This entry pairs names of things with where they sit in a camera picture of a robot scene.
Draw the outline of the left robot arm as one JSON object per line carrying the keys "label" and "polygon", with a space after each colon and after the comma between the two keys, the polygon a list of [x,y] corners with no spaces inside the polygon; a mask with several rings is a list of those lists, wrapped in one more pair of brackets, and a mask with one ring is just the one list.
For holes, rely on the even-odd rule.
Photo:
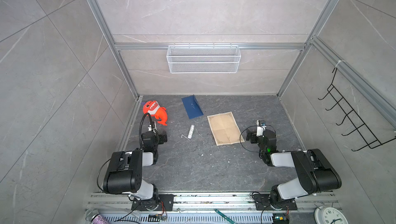
{"label": "left robot arm", "polygon": [[158,161],[158,146],[167,142],[167,134],[159,134],[149,114],[144,114],[139,126],[139,148],[114,152],[105,162],[108,166],[99,189],[111,195],[128,195],[132,209],[171,211],[174,195],[160,194],[158,188],[143,179],[143,168]]}

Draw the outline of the blue envelope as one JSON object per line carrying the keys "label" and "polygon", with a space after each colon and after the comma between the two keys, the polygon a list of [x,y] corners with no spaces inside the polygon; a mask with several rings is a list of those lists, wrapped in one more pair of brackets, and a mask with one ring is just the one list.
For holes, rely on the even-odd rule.
{"label": "blue envelope", "polygon": [[204,115],[195,95],[182,98],[182,103],[189,119]]}

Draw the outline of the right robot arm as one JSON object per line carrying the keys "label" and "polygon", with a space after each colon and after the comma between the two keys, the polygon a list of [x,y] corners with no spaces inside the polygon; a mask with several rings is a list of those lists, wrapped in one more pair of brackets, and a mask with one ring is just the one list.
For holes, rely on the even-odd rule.
{"label": "right robot arm", "polygon": [[256,131],[246,128],[246,140],[257,144],[259,158],[269,167],[295,169],[297,177],[275,185],[270,193],[252,192],[257,210],[297,210],[296,199],[341,188],[341,177],[319,149],[280,152],[276,146],[276,131],[256,125]]}

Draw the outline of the beige letter paper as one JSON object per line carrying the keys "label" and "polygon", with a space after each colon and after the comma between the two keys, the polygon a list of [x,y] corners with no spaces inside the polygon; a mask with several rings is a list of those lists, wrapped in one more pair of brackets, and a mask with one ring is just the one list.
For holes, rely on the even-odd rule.
{"label": "beige letter paper", "polygon": [[217,146],[244,142],[232,112],[207,117]]}

